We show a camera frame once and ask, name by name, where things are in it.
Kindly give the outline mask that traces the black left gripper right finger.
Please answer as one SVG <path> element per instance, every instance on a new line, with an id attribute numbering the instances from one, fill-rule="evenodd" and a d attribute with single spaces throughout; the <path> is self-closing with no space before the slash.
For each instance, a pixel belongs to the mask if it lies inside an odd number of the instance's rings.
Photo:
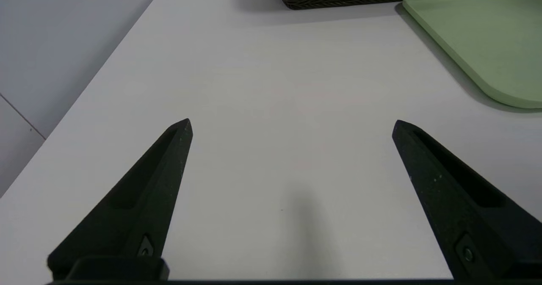
<path id="1" fill-rule="evenodd" d="M 540 285 L 538 219 L 420 127 L 392 139 L 455 282 Z"/>

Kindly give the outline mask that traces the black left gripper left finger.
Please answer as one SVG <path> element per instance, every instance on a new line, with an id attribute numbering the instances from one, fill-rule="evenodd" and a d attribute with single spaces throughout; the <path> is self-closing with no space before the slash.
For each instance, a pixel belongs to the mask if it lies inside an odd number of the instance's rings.
<path id="1" fill-rule="evenodd" d="M 193 133 L 170 125 L 52 251 L 54 280 L 167 280 L 161 254 Z"/>

